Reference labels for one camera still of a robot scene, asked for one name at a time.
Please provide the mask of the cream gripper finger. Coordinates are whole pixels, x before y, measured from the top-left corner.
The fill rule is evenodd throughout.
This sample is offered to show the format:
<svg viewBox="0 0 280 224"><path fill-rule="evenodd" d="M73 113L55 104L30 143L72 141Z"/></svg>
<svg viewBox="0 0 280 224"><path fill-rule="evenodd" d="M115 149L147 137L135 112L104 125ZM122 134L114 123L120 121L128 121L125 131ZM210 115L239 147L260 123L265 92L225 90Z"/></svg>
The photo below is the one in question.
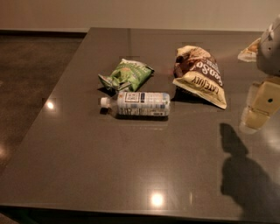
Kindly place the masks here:
<svg viewBox="0 0 280 224"><path fill-rule="evenodd" d="M262 111L253 110L252 108L246 107L243 111L243 123L245 126L259 130L270 117Z"/></svg>
<svg viewBox="0 0 280 224"><path fill-rule="evenodd" d="M257 91L258 91L259 87L260 87L260 84L257 83L257 82L254 82L248 90L246 105L249 108L254 107L254 102L255 102L256 94L257 94Z"/></svg>

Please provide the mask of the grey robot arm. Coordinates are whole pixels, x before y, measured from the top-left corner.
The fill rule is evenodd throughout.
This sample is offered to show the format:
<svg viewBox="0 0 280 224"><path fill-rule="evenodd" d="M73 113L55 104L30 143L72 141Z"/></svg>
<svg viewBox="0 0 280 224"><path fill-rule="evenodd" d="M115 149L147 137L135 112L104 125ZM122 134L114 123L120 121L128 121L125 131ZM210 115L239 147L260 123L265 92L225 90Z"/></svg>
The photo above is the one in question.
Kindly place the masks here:
<svg viewBox="0 0 280 224"><path fill-rule="evenodd" d="M255 62L257 68L267 74L261 83L251 85L241 117L241 126L254 133L280 109L280 16L238 59Z"/></svg>

